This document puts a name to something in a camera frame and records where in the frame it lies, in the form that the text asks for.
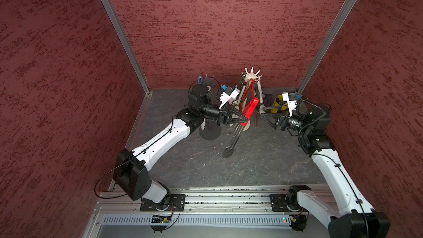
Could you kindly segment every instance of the black base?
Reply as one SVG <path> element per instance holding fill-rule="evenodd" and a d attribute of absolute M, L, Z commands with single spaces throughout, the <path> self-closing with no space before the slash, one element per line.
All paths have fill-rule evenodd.
<path fill-rule="evenodd" d="M 222 127 L 218 126 L 215 121 L 206 120 L 204 130 L 198 129 L 198 132 L 203 139 L 213 141 L 219 138 L 222 133 Z"/>
<path fill-rule="evenodd" d="M 180 211 L 184 210 L 185 206 L 185 194 L 171 194 L 169 203 L 173 203 L 175 206 L 179 207 Z M 149 199 L 143 199 L 141 204 L 140 211 L 160 211 L 156 209 L 156 203 L 152 202 Z M 164 211 L 170 211 L 172 206 L 169 205 Z"/>
<path fill-rule="evenodd" d="M 291 220 L 291 228 L 294 231 L 302 232 L 307 227 L 308 217 L 306 215 L 300 215 Z"/>

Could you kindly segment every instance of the red textured wall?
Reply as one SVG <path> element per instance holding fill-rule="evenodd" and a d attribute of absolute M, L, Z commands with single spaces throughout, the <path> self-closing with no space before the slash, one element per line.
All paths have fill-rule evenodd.
<path fill-rule="evenodd" d="M 296 87 L 344 0 L 112 0 L 148 83 L 187 88 L 198 75 Z"/>
<path fill-rule="evenodd" d="M 79 238 L 142 88 L 100 0 L 0 13 L 0 237 Z"/>
<path fill-rule="evenodd" d="M 389 237 L 423 237 L 423 0 L 358 0 L 306 88 Z"/>

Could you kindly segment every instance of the black cable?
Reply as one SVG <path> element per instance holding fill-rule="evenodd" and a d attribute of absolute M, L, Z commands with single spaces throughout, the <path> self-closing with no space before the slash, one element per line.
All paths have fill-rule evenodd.
<path fill-rule="evenodd" d="M 289 132 L 289 134 L 290 134 L 291 136 L 294 136 L 294 137 L 295 137 L 295 136 L 298 136 L 298 134 L 295 134 L 295 135 L 294 135 L 294 134 L 292 134 L 292 133 L 289 131 L 289 130 L 290 130 L 290 128 L 287 128 L 287 130 L 288 130 L 288 132 Z"/>
<path fill-rule="evenodd" d="M 301 117 L 301 118 L 304 118 L 304 114 L 302 114 L 302 113 L 300 113 L 299 112 L 299 108 L 300 108 L 300 105 L 301 105 L 301 99 L 299 100 L 299 102 L 297 103 L 297 106 L 296 106 L 296 110 L 295 110 L 295 112 Z"/>
<path fill-rule="evenodd" d="M 217 80 L 216 78 L 214 78 L 214 77 L 212 77 L 212 76 L 205 76 L 205 77 L 203 77 L 202 79 L 204 79 L 204 78 L 213 78 L 214 80 L 216 80 L 217 85 L 218 85 L 218 88 L 217 88 L 217 93 L 216 93 L 216 100 L 219 100 L 219 99 L 218 99 L 217 94 L 219 94 L 219 92 L 220 92 L 220 94 L 222 94 L 222 89 L 221 89 L 221 87 L 220 87 L 219 80 Z M 198 83 L 198 79 L 197 79 L 197 80 L 195 80 L 192 84 L 190 84 L 190 85 L 189 85 L 189 88 L 188 88 L 188 93 L 189 93 L 189 91 L 191 90 L 191 87 L 193 86 L 193 84 L 194 84 L 194 83 Z"/>
<path fill-rule="evenodd" d="M 313 155 L 313 156 L 325 156 L 325 155 L 322 155 L 322 154 L 320 154 L 320 153 L 314 153 L 314 154 L 312 154 L 312 155 Z M 335 162 L 335 160 L 333 160 L 333 159 L 332 159 L 331 157 L 329 157 L 329 156 L 325 156 L 325 157 L 329 158 L 329 159 L 330 159 L 330 160 L 331 160 L 331 161 L 335 164 L 335 166 L 336 166 L 336 167 L 338 167 L 339 171 L 341 171 L 341 173 L 342 173 L 342 175 L 344 176 L 344 178 L 345 178 L 346 182 L 348 183 L 349 187 L 351 188 L 352 193 L 354 193 L 354 196 L 357 198 L 357 201 L 356 201 L 356 202 L 358 203 L 358 205 L 360 205 L 361 211 L 363 212 L 363 215 L 364 215 L 364 222 L 366 223 L 367 238 L 369 238 L 369 226 L 368 226 L 368 224 L 367 224 L 367 217 L 366 217 L 366 213 L 364 212 L 363 206 L 362 206 L 362 205 L 361 205 L 361 203 L 360 203 L 360 199 L 358 198 L 357 194 L 355 193 L 354 189 L 352 188 L 351 183 L 348 181 L 348 178 L 346 178 L 345 174 L 342 172 L 342 169 L 340 168 L 341 164 L 336 163 L 336 162 Z"/>
<path fill-rule="evenodd" d="M 322 104 L 322 105 L 326 105 L 329 106 L 329 109 L 332 110 L 332 106 L 328 103 L 323 103 L 323 102 L 314 102 L 315 104 Z"/>
<path fill-rule="evenodd" d="M 117 167 L 115 167 L 115 168 L 113 168 L 112 170 L 110 170 L 109 172 L 107 172 L 107 173 L 105 173 L 102 177 L 100 177 L 98 180 L 97 180 L 97 182 L 96 182 L 96 184 L 94 185 L 94 194 L 97 196 L 97 198 L 100 198 L 100 199 L 115 199 L 115 198 L 119 198 L 119 197 L 123 197 L 123 196 L 126 196 L 126 194 L 123 194 L 123 195 L 119 195 L 119 196 L 116 196 L 116 197 L 107 197 L 107 198 L 104 198 L 104 197 L 101 197 L 100 195 L 98 195 L 98 193 L 97 193 L 97 191 L 96 191 L 96 188 L 97 188 L 97 185 L 98 185 L 98 183 L 100 183 L 100 181 L 101 181 L 101 179 L 103 179 L 106 175 L 108 175 L 110 172 L 113 172 L 115 169 L 117 169 L 117 168 L 119 168 L 119 167 L 121 167 L 121 166 L 123 166 L 123 165 L 125 165 L 125 164 L 127 164 L 127 163 L 129 163 L 130 161 L 132 161 L 134 158 L 136 158 L 137 156 L 139 156 L 140 154 L 142 154 L 143 152 L 145 152 L 146 150 L 148 150 L 153 144 L 155 144 L 158 140 L 160 140 L 161 138 L 163 138 L 165 135 L 167 135 L 169 132 L 172 132 L 172 127 L 173 127 L 173 118 L 174 117 L 176 117 L 176 116 L 172 116 L 172 124 L 171 124 L 171 127 L 170 127 L 170 129 L 164 134 L 164 135 L 162 135 L 159 139 L 157 139 L 157 140 L 155 140 L 152 144 L 150 144 L 147 148 L 145 148 L 144 150 L 142 150 L 139 154 L 137 154 L 136 156 L 134 156 L 134 157 L 132 157 L 131 159 L 129 159 L 128 161 L 125 161 L 124 163 L 122 163 L 122 164 L 120 164 L 119 166 L 117 166 Z"/>
<path fill-rule="evenodd" d="M 324 111 L 321 107 L 317 106 L 317 105 L 316 105 L 316 104 L 314 104 L 314 103 L 309 102 L 308 100 L 301 99 L 301 100 L 300 100 L 300 102 L 301 102 L 301 101 L 304 101 L 305 103 L 308 103 L 308 104 L 310 104 L 311 106 L 313 106 L 313 107 L 315 107 L 315 108 L 320 109 L 320 111 L 322 112 L 322 114 L 321 114 L 320 116 L 318 116 L 317 118 L 313 119 L 313 121 L 311 121 L 310 123 L 308 123 L 308 124 L 306 124 L 306 125 L 302 126 L 302 127 L 300 128 L 300 130 L 298 131 L 298 141 L 299 141 L 299 144 L 300 144 L 300 145 L 304 145 L 304 142 L 302 141 L 302 137 L 301 137 L 301 133 L 302 133 L 302 131 L 303 131 L 303 130 L 305 130 L 306 128 L 308 128 L 309 126 L 311 126 L 311 125 L 315 124 L 315 123 L 316 123 L 319 119 L 323 118 L 323 117 L 326 115 L 326 112 L 325 112 L 325 111 Z"/>
<path fill-rule="evenodd" d="M 165 231 L 165 230 L 168 230 L 170 227 L 172 227 L 178 220 L 179 220 L 179 216 L 181 215 L 181 208 L 180 207 L 178 207 L 177 205 L 175 205 L 175 204 L 169 204 L 170 206 L 173 206 L 173 207 L 177 207 L 178 208 L 178 210 L 179 210 L 179 214 L 178 214 L 178 217 L 177 217 L 177 219 L 176 219 L 176 221 L 174 221 L 173 223 L 172 223 L 172 225 L 170 225 L 170 226 L 168 226 L 167 228 L 165 228 L 165 229 L 163 229 L 163 230 L 155 230 L 153 227 L 155 227 L 155 226 L 151 226 L 150 225 L 150 227 L 154 230 L 154 231 L 160 231 L 160 232 L 162 232 L 162 231 Z"/>

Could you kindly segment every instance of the aluminum frame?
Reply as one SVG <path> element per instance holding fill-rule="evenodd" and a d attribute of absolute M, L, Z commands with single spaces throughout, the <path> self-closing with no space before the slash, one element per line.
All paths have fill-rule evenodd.
<path fill-rule="evenodd" d="M 299 94 L 301 94 L 304 91 L 305 87 L 307 86 L 308 82 L 310 81 L 311 77 L 316 71 L 316 68 L 319 66 L 321 60 L 325 56 L 327 50 L 331 46 L 333 40 L 338 34 L 338 31 L 341 29 L 344 21 L 348 17 L 349 13 L 351 12 L 356 2 L 357 0 L 345 0 L 344 3 L 342 4 L 342 7 L 339 10 L 338 14 L 336 15 L 336 18 L 333 21 L 329 31 L 327 32 L 325 39 L 323 40 L 319 50 L 314 56 L 313 61 L 311 62 L 309 68 L 305 72 L 301 82 L 298 85 L 297 92 Z"/>
<path fill-rule="evenodd" d="M 337 209 L 336 201 L 327 184 L 308 185 L 321 200 L 330 207 Z M 219 217 L 222 215 L 241 217 L 280 216 L 298 214 L 294 212 L 273 212 L 270 204 L 270 194 L 286 194 L 289 185 L 278 186 L 228 186 L 209 188 L 171 188 L 174 194 L 185 194 L 184 211 L 181 215 L 200 215 L 201 217 Z M 101 193 L 102 197 L 113 197 L 124 191 L 115 185 L 112 192 Z M 116 199 L 99 199 L 93 211 L 92 219 L 87 226 L 85 238 L 96 238 L 99 234 L 104 217 L 119 215 L 151 215 L 155 212 L 139 211 L 141 199 L 132 201 L 128 196 Z M 258 227 L 269 227 L 266 224 Z"/>
<path fill-rule="evenodd" d="M 240 228 L 291 229 L 291 219 L 284 214 L 182 214 L 176 212 L 170 225 L 175 226 L 212 226 Z M 102 225 L 157 226 L 151 223 L 152 214 L 105 214 Z"/>
<path fill-rule="evenodd" d="M 119 37 L 119 40 L 121 40 L 122 46 L 124 47 L 126 51 L 126 55 L 128 56 L 132 67 L 134 68 L 134 71 L 140 80 L 140 83 L 144 89 L 144 92 L 146 94 L 150 93 L 150 86 L 147 83 L 147 79 L 145 78 L 145 75 L 143 71 L 141 70 L 140 64 L 138 63 L 137 56 L 135 55 L 134 50 L 132 49 L 132 46 L 130 44 L 130 41 L 125 33 L 125 30 L 122 26 L 122 23 L 119 19 L 118 14 L 116 13 L 115 8 L 113 7 L 112 0 L 101 0 L 103 3 L 104 8 L 106 9 L 107 14 L 109 15 L 109 19 L 113 24 L 113 27 L 116 30 L 116 33 Z"/>

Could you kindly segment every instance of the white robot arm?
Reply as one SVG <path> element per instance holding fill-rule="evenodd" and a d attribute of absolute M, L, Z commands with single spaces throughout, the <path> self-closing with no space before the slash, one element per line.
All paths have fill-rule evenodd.
<path fill-rule="evenodd" d="M 386 237 L 390 223 L 384 213 L 376 213 L 364 198 L 342 165 L 335 146 L 327 137 L 326 126 L 331 121 L 330 109 L 301 99 L 297 93 L 283 93 L 288 104 L 288 114 L 262 114 L 274 129 L 297 131 L 299 146 L 309 155 L 322 172 L 337 208 L 332 208 L 317 197 L 307 186 L 291 186 L 286 205 L 291 211 L 307 209 L 329 230 L 331 237 Z M 311 107 L 300 114 L 300 103 Z M 267 117 L 272 116 L 275 122 Z"/>
<path fill-rule="evenodd" d="M 132 200 L 149 199 L 159 210 L 168 206 L 170 192 L 162 184 L 151 180 L 148 172 L 178 141 L 193 133 L 204 118 L 216 120 L 217 125 L 248 121 L 227 103 L 230 98 L 237 98 L 239 90 L 227 86 L 222 89 L 220 103 L 214 103 L 207 86 L 194 86 L 188 92 L 188 107 L 183 108 L 166 128 L 132 152 L 124 149 L 118 154 L 113 178 Z"/>

